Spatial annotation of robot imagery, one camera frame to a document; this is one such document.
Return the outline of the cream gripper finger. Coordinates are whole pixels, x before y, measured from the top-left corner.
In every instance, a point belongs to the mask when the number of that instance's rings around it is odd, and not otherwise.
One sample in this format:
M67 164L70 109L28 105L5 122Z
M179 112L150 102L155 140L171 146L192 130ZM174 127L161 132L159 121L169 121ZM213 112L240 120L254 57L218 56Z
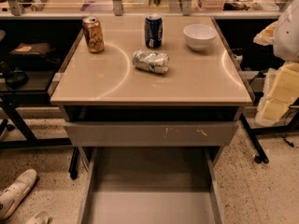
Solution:
M273 126L298 98L299 63L285 62L278 70L270 68L266 73L255 122L265 127Z

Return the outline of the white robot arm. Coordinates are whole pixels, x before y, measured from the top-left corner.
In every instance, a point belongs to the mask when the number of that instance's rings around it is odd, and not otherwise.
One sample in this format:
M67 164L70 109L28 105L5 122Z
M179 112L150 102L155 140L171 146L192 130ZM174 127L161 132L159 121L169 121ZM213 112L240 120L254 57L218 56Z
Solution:
M258 33L253 42L272 45L274 55L284 61L278 70L270 68L266 73L257 107L255 121L269 127L299 98L299 0L292 0L278 20Z

